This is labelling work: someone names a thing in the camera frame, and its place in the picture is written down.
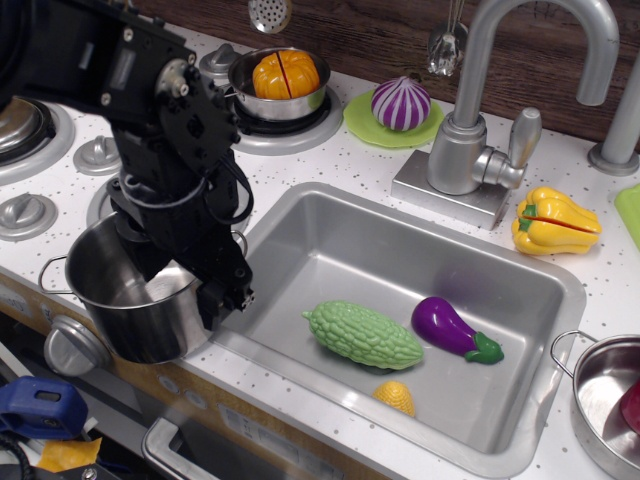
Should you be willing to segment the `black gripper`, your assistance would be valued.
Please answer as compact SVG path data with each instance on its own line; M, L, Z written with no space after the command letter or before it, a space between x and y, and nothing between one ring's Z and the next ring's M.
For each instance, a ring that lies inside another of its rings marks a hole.
M237 214L239 187L249 199ZM237 228L251 215L254 196L231 149L209 177L198 179L174 201L125 172L107 192L118 213L120 243L145 281L173 260L201 282L196 297L206 330L217 330L233 310L243 311L252 303L248 246L237 243Z

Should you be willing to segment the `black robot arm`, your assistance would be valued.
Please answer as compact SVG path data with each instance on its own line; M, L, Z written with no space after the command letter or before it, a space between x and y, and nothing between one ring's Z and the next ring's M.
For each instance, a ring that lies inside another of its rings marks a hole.
M170 261L200 282L206 328L253 299L232 234L252 211L236 164L236 117L195 55L162 21L123 1L5 1L1 100L17 96L103 117L121 157L109 188L116 230L144 278Z

